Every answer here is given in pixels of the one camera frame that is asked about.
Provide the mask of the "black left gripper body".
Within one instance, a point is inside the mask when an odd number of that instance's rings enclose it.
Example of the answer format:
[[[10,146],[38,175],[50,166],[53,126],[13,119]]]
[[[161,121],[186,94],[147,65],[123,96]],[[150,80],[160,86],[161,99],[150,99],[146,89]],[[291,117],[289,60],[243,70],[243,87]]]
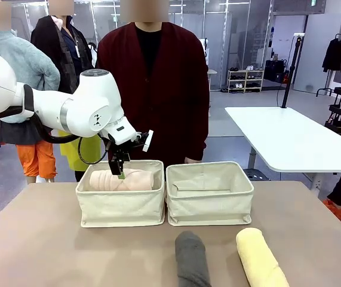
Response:
[[[107,143],[107,156],[108,160],[112,161],[114,158],[122,161],[130,161],[130,150],[132,141],[125,142],[121,145],[116,145],[112,141]]]

